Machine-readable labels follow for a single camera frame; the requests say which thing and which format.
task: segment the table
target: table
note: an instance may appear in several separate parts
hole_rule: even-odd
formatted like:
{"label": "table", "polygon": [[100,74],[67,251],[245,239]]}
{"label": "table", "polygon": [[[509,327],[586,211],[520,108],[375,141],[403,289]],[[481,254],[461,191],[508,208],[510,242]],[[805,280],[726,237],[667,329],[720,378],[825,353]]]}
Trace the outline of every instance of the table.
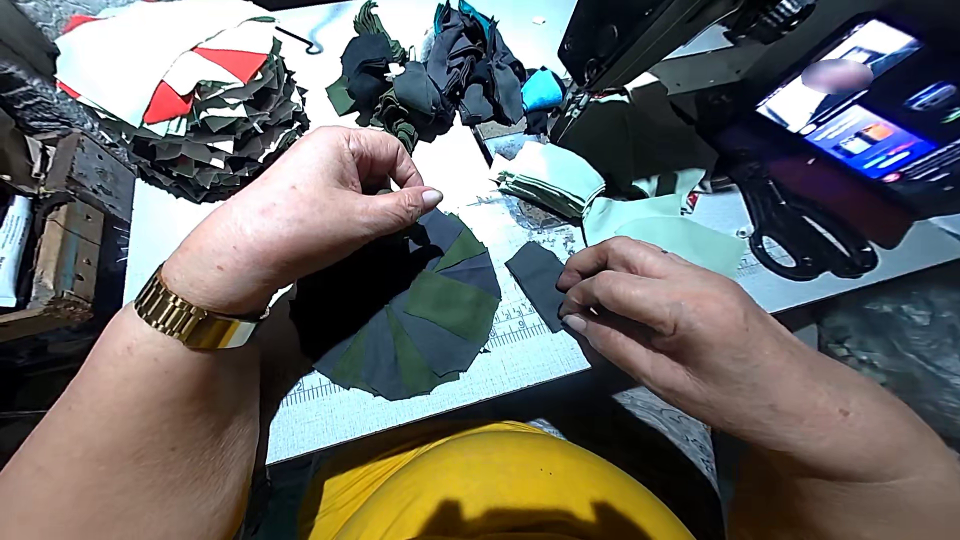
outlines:
{"label": "table", "polygon": [[[298,83],[311,90],[306,110],[313,126],[354,126],[353,117],[340,118],[324,88],[341,73],[340,52],[354,36],[352,18],[360,0],[280,12],[285,30],[316,39],[324,52],[307,56],[304,45],[281,37],[282,54],[297,73]],[[409,46],[420,43],[430,24],[435,0],[381,0],[376,10],[391,36]],[[499,28],[507,44],[527,66],[546,65],[564,73],[556,56],[574,0],[475,0],[480,12],[502,18]],[[534,16],[547,22],[535,25]],[[284,399],[271,426],[268,463],[296,457],[370,433],[471,405],[521,388],[588,369],[572,338],[550,333],[503,266],[519,247],[535,240],[565,260],[583,249],[580,230],[570,225],[541,227],[523,217],[516,199],[494,191],[489,167],[468,128],[455,125],[431,144],[414,152],[425,182],[444,192],[444,211],[455,210],[490,248],[504,299],[487,348],[456,382],[439,386],[428,396],[388,402],[361,390],[344,390],[321,376],[301,380]],[[133,198],[130,253],[125,301],[135,297],[189,232],[217,204],[194,205],[137,182]],[[701,197],[691,218],[724,233],[748,227],[750,219],[735,191]],[[737,281],[768,311],[779,312],[841,294],[862,286],[960,258],[960,241],[934,224],[914,226],[893,251],[879,250],[880,265],[860,280],[832,275],[813,282],[789,282],[744,256]]]}

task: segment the watch strap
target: watch strap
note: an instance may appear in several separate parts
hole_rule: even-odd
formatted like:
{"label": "watch strap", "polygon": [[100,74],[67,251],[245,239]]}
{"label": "watch strap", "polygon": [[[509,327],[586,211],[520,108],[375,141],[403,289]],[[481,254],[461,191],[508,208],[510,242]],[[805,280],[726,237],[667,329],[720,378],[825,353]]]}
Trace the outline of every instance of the watch strap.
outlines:
{"label": "watch strap", "polygon": [[151,328],[192,349],[232,349],[247,343],[253,330],[267,318],[267,309],[256,320],[230,317],[196,307],[167,288],[161,264],[133,301],[133,308]]}

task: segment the wrist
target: wrist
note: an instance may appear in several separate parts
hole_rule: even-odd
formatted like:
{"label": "wrist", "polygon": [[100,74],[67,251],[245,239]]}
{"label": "wrist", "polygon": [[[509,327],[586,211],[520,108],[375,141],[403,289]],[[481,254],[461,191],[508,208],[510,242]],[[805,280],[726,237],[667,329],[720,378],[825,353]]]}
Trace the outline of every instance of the wrist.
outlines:
{"label": "wrist", "polygon": [[214,313],[246,316],[262,312],[279,289],[247,258],[203,249],[188,240],[166,262],[160,276],[167,288],[190,304]]}

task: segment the white cutting mat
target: white cutting mat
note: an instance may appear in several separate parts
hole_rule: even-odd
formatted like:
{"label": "white cutting mat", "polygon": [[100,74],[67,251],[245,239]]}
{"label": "white cutting mat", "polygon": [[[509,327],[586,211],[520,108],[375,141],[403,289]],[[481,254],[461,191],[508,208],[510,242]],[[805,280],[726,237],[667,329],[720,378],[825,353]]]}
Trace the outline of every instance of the white cutting mat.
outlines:
{"label": "white cutting mat", "polygon": [[453,210],[490,250],[502,301],[487,343],[460,380],[428,396],[390,402],[363,390],[345,390],[319,373],[304,377],[283,400],[270,427],[267,463],[306,454],[377,431],[589,368],[565,332],[551,333],[507,271],[505,262],[530,240],[562,261],[584,248],[580,230],[540,228],[519,215],[516,199],[491,193]]}

